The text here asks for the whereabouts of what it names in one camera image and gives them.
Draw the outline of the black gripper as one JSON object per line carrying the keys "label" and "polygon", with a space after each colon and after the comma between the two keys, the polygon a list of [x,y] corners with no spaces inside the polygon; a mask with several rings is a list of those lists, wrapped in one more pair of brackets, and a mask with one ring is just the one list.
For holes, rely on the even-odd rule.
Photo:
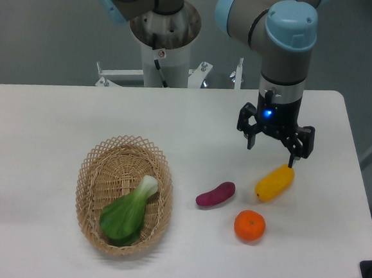
{"label": "black gripper", "polygon": [[[313,126],[298,126],[297,119],[302,99],[291,103],[277,104],[275,96],[267,100],[258,94],[258,108],[252,103],[246,103],[238,116],[236,129],[243,132],[247,139],[247,148],[253,148],[256,134],[260,132],[269,137],[281,140],[283,146],[289,151],[288,167],[292,168],[295,161],[307,159],[314,150],[315,128]],[[250,118],[256,123],[251,125]]]}

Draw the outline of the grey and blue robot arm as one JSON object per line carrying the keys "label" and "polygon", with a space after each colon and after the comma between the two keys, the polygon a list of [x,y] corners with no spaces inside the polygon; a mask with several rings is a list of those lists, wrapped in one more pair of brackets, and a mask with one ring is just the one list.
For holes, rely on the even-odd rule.
{"label": "grey and blue robot arm", "polygon": [[[297,123],[312,50],[317,7],[327,0],[218,0],[214,18],[232,39],[259,53],[258,101],[240,109],[237,129],[248,147],[263,133],[281,141],[291,163],[309,157],[315,130]],[[186,0],[99,0],[109,17],[128,22],[141,43],[147,87],[188,86],[189,60],[181,57],[199,36],[199,12]]]}

